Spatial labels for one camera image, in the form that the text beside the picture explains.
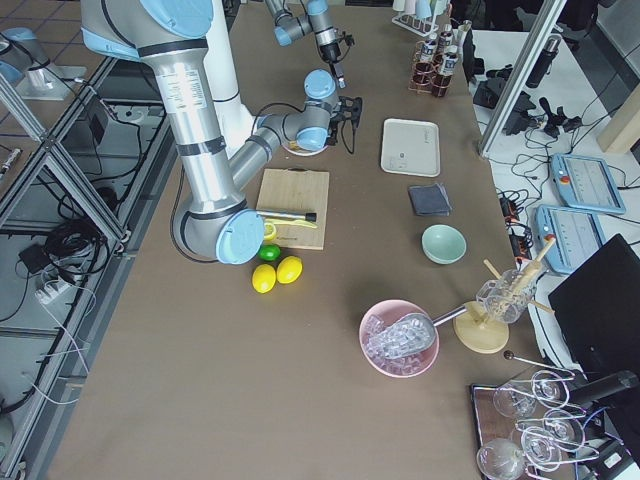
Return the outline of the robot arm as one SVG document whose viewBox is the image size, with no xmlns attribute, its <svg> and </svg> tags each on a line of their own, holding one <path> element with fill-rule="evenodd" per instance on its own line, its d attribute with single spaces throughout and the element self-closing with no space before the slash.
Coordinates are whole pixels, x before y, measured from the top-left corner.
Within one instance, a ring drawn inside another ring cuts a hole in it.
<svg viewBox="0 0 640 480">
<path fill-rule="evenodd" d="M 261 215 L 243 189 L 279 147 L 295 142 L 310 153 L 325 148 L 331 122 L 343 112 L 345 85 L 339 32 L 324 1 L 294 16 L 283 1 L 267 4 L 282 46 L 313 34 L 328 70 L 304 80 L 301 112 L 253 119 L 243 144 L 227 154 L 225 133 L 241 126 L 230 109 L 240 103 L 222 5 L 218 1 L 84 1 L 83 39 L 92 51 L 149 66 L 169 117 L 191 188 L 172 222 L 180 248 L 212 262 L 244 264 L 264 236 Z"/>
<path fill-rule="evenodd" d="M 265 2 L 273 20 L 274 36 L 280 46 L 289 46 L 306 35 L 312 34 L 321 57 L 340 88 L 346 87 L 343 55 L 340 43 L 347 49 L 353 45 L 353 37 L 346 31 L 339 31 L 331 19 L 329 5 L 324 0 L 302 3 L 304 12 L 295 16 L 285 1 L 267 0 Z"/>
</svg>

